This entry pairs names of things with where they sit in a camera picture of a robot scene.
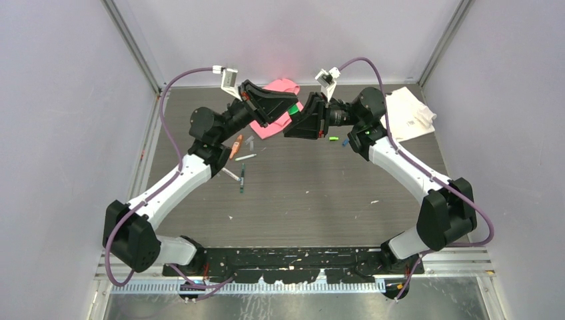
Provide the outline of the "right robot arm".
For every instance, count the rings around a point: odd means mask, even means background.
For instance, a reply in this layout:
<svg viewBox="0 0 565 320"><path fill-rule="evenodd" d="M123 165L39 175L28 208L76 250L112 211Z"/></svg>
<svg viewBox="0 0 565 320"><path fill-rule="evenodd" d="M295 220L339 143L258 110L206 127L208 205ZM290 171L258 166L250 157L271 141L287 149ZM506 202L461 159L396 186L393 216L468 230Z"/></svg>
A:
<svg viewBox="0 0 565 320"><path fill-rule="evenodd" d="M384 169L420 203L416 225L380 246L382 267L397 273L408 257L439 251L475 230L477 219L470 183L437 173L389 139L380 121L385 113L384 95L375 87L364 88L350 103L311 93L303 109L289 109L291 122L283 133L285 137L318 139L332 126L350 126L352 150Z"/></svg>

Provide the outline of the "green highlighter cap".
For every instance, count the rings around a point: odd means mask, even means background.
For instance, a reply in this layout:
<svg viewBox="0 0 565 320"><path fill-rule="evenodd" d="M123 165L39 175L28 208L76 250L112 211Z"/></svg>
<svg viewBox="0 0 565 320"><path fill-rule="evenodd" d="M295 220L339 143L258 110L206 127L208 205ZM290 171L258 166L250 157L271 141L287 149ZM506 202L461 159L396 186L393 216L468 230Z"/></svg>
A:
<svg viewBox="0 0 565 320"><path fill-rule="evenodd" d="M297 104L293 105L291 108L288 109L289 115L294 115L295 113L299 113L299 112L300 112L300 108L298 107Z"/></svg>

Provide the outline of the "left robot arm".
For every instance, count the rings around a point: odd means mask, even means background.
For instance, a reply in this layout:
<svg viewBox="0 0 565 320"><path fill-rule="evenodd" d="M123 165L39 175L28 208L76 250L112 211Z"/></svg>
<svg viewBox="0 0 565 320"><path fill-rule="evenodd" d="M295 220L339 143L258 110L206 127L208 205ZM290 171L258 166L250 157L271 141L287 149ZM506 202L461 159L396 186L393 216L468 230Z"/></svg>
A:
<svg viewBox="0 0 565 320"><path fill-rule="evenodd" d="M189 193L226 165L232 149L225 141L254 121L263 126L275 122L298 103L292 91L263 89L249 80L237 93L222 113L208 107L193 111L189 135L194 141L174 169L130 201L108 205L103 247L132 271L141 273L155 263L177 264L188 275L204 269L205 258L194 241L158 236L156 229Z"/></svg>

